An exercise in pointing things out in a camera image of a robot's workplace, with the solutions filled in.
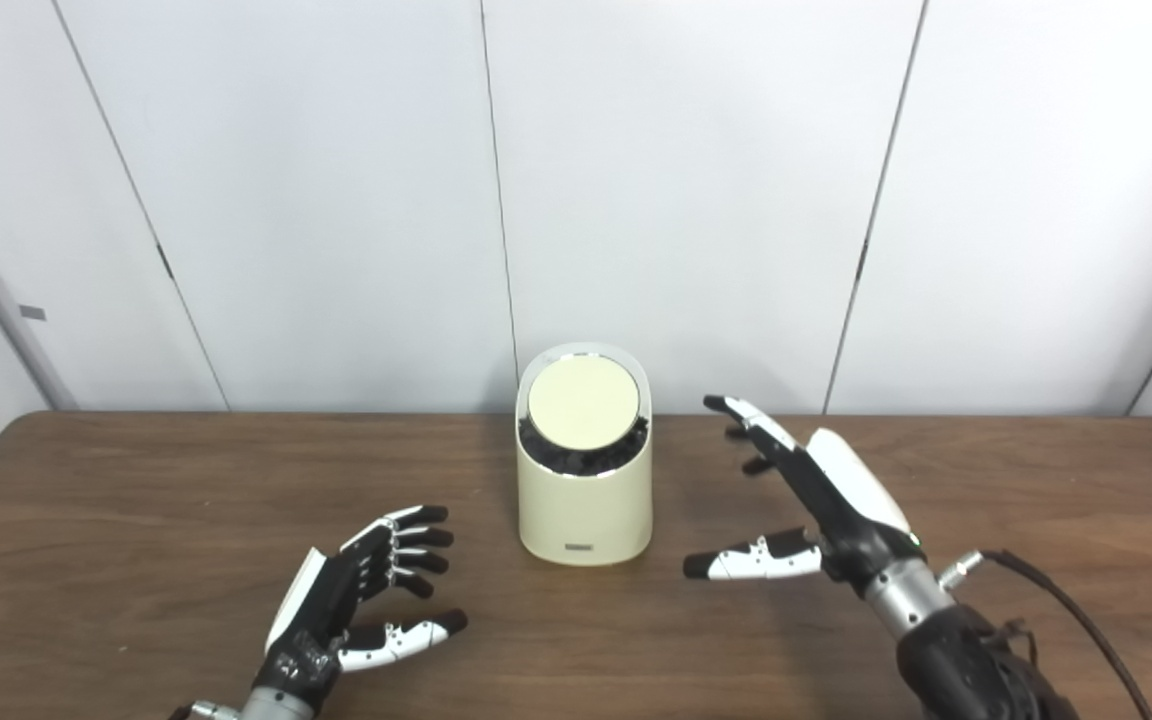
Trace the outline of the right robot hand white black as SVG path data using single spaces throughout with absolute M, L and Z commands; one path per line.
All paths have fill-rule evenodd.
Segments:
M 703 402 L 735 420 L 728 437 L 755 447 L 755 458 L 742 465 L 742 473 L 780 473 L 814 526 L 691 553 L 682 564 L 687 579 L 783 579 L 823 571 L 864 594 L 877 579 L 890 578 L 900 562 L 925 561 L 904 511 L 840 434 L 817 429 L 801 444 L 742 397 L 708 395 Z

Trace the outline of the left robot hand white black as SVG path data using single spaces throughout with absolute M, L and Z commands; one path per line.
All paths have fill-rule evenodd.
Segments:
M 340 676 L 396 664 L 462 632 L 465 611 L 415 620 L 357 624 L 364 602 L 389 589 L 429 600 L 426 575 L 447 573 L 435 550 L 454 537 L 440 524 L 447 507 L 417 505 L 388 511 L 340 544 L 334 553 L 311 548 L 285 592 L 242 719 L 316 719 Z

